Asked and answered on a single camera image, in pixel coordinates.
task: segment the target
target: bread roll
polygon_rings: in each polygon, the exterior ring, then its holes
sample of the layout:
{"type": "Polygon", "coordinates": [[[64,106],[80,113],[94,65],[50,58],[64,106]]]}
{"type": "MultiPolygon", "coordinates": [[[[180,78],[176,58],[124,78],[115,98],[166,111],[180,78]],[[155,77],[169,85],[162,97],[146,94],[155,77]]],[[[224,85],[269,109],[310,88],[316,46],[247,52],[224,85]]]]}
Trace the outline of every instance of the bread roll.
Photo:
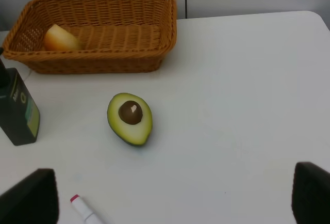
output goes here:
{"type": "Polygon", "coordinates": [[[83,49],[83,44],[74,35],[56,24],[46,32],[44,45],[48,51],[83,49]]]}

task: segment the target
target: brown basket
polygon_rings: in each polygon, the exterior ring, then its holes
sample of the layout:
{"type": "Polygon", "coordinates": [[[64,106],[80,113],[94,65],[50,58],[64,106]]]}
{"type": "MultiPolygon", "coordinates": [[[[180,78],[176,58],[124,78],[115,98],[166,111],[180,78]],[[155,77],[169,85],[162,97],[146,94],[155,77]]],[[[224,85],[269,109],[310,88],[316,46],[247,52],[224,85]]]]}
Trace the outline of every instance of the brown basket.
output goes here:
{"type": "Polygon", "coordinates": [[[176,0],[33,0],[6,37],[4,56],[38,73],[151,72],[176,42],[176,0]],[[45,51],[57,24],[85,46],[45,51]]]}

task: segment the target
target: avocado half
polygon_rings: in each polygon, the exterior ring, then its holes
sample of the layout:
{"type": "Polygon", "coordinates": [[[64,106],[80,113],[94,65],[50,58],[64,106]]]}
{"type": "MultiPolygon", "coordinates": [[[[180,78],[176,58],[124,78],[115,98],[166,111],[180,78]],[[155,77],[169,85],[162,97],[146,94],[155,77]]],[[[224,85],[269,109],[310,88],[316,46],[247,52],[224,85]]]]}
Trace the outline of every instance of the avocado half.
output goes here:
{"type": "Polygon", "coordinates": [[[110,127],[124,142],[132,146],[146,143],[153,117],[142,98],[129,93],[115,95],[109,103],[107,116],[110,127]]]}

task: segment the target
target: white marker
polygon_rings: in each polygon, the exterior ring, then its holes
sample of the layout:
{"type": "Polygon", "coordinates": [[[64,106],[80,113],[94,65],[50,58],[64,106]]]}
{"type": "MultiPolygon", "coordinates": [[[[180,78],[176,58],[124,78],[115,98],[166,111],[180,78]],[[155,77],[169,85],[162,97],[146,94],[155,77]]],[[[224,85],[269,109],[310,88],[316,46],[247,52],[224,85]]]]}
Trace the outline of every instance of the white marker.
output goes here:
{"type": "Polygon", "coordinates": [[[86,224],[103,224],[98,216],[85,204],[79,195],[75,195],[70,199],[72,205],[82,216],[86,224]]]}

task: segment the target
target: bottle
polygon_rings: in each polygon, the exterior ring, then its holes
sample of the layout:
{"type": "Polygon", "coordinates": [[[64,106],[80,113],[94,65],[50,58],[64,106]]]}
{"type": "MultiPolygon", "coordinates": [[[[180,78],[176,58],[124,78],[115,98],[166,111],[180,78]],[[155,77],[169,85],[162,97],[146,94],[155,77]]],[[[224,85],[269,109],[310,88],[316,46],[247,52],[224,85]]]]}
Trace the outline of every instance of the bottle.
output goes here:
{"type": "Polygon", "coordinates": [[[6,69],[0,59],[0,127],[20,146],[36,142],[39,124],[39,110],[17,69],[6,69]]]}

